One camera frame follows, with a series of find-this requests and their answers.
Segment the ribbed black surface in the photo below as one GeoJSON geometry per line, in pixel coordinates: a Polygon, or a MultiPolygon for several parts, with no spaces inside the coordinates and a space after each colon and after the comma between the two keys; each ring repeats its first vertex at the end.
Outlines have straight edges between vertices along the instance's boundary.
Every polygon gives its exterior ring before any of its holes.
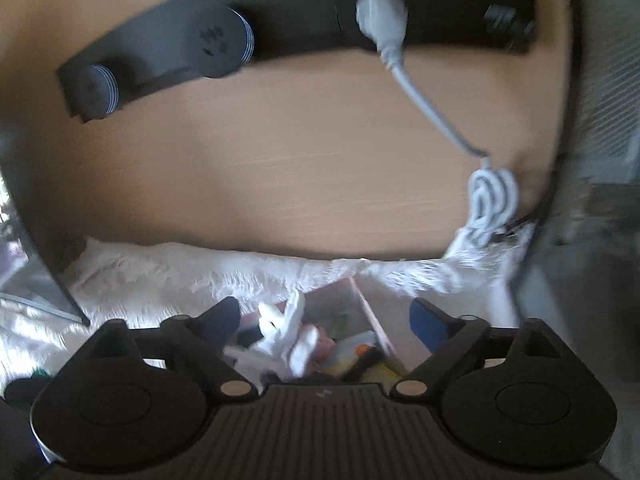
{"type": "MultiPolygon", "coordinates": [[[[388,400],[374,384],[272,386],[257,402],[225,406],[186,452],[102,480],[500,480],[535,478],[467,456],[424,407],[388,400]]],[[[606,479],[595,465],[540,478],[606,479]]],[[[47,480],[90,479],[54,466],[47,480]]]]}

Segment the circular black cover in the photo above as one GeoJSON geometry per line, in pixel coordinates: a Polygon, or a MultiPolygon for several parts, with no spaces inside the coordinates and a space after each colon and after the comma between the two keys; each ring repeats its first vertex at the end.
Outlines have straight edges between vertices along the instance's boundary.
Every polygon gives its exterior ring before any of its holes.
{"type": "Polygon", "coordinates": [[[187,27],[185,53],[201,76],[220,78],[237,72],[254,52],[254,34],[235,10],[218,6],[199,14],[187,27]]]}
{"type": "Polygon", "coordinates": [[[120,98],[113,73],[99,64],[79,72],[74,92],[78,113],[85,120],[101,119],[113,113],[120,98]]]}
{"type": "Polygon", "coordinates": [[[135,358],[89,360],[36,400],[40,443],[83,470],[134,469],[165,460],[196,435],[206,400],[197,384],[135,358]]]}
{"type": "Polygon", "coordinates": [[[558,468],[594,460],[616,425],[599,383],[561,358],[509,359],[456,380],[442,418],[475,452],[513,466],[558,468]]]}

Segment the wood grain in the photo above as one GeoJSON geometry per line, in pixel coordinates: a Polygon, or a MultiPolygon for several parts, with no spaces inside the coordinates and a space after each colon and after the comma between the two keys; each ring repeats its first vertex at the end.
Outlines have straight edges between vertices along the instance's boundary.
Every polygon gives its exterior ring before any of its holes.
{"type": "MultiPolygon", "coordinates": [[[[31,133],[40,214],[66,235],[315,256],[428,256],[465,222],[477,162],[359,50],[195,80],[88,124],[54,70],[165,0],[0,0],[0,100],[31,133]]],[[[523,211],[554,156],[568,75],[568,0],[537,0],[527,56],[409,49],[412,79],[511,168],[523,211]]]]}

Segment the cable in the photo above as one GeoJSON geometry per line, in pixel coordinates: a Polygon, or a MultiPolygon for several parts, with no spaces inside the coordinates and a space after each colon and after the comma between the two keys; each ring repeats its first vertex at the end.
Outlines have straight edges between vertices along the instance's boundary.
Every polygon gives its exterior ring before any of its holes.
{"type": "Polygon", "coordinates": [[[407,18],[403,0],[358,0],[356,3],[360,30],[376,43],[382,61],[409,99],[456,147],[482,159],[481,169],[471,174],[467,184],[469,216],[465,225],[467,240],[482,248],[494,234],[506,232],[506,225],[518,208],[518,184],[511,171],[492,170],[489,153],[467,142],[411,82],[402,54],[407,18]]]}

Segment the white power cord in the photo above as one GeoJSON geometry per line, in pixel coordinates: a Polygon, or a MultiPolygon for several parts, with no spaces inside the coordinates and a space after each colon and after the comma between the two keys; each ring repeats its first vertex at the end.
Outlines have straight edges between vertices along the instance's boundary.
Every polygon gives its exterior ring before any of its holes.
{"type": "Polygon", "coordinates": [[[465,227],[468,240],[478,248],[485,247],[494,233],[505,232],[507,222],[515,215],[518,184],[511,171],[493,171],[489,153],[469,144],[409,79],[402,54],[407,17],[404,0],[358,0],[356,3],[360,30],[376,43],[382,61],[409,99],[460,150],[482,159],[481,169],[469,178],[469,217],[465,227]]]}

